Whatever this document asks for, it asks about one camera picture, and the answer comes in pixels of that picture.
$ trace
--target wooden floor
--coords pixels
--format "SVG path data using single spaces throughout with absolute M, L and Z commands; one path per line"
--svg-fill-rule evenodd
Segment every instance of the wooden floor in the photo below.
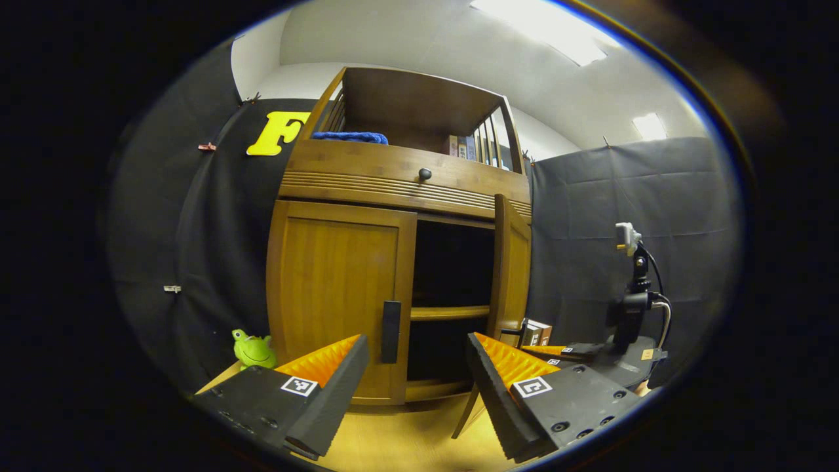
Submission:
M 231 365 L 199 392 L 230 378 L 240 366 Z M 504 458 L 481 397 L 461 435 L 451 438 L 468 398 L 466 393 L 402 406 L 350 406 L 325 456 L 298 457 L 338 472 L 493 472 L 520 465 Z

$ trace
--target cabinet door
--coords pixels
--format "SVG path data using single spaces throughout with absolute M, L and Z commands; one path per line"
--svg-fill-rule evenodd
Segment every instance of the cabinet door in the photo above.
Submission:
M 515 345 L 518 339 L 501 334 L 519 329 L 530 283 L 530 226 L 504 195 L 495 196 L 495 255 L 492 265 L 487 335 Z
M 283 364 L 364 333 L 370 362 L 353 403 L 404 402 L 416 213 L 327 203 L 274 204 L 266 270 L 268 323 Z M 396 362 L 383 363 L 383 307 L 401 302 Z

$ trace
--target cabinet door handle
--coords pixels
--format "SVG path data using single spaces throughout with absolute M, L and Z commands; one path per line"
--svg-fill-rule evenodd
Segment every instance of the cabinet door handle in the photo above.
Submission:
M 382 364 L 396 364 L 402 302 L 387 300 L 382 310 Z

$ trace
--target cabinet leg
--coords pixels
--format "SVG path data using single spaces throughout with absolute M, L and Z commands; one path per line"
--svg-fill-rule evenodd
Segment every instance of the cabinet leg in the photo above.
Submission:
M 472 408 L 475 406 L 475 401 L 477 400 L 477 384 L 472 384 L 472 393 L 469 394 L 469 400 L 466 401 L 466 408 L 463 409 L 463 414 L 461 415 L 461 420 L 457 422 L 457 426 L 455 427 L 455 432 L 451 435 L 452 439 L 457 439 L 458 436 L 461 435 L 461 431 L 463 431 L 463 427 L 466 426 L 466 421 L 469 420 L 469 415 L 472 414 Z

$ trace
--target black cable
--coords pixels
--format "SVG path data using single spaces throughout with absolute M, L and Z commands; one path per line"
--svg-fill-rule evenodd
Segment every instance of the black cable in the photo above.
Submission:
M 661 295 L 664 295 L 664 286 L 661 284 L 661 274 L 659 274 L 659 265 L 655 263 L 655 258 L 653 255 L 638 241 L 638 247 L 646 251 L 647 256 L 649 257 L 649 261 L 653 263 L 653 270 L 655 270 L 655 279 L 659 282 L 659 290 L 661 291 Z

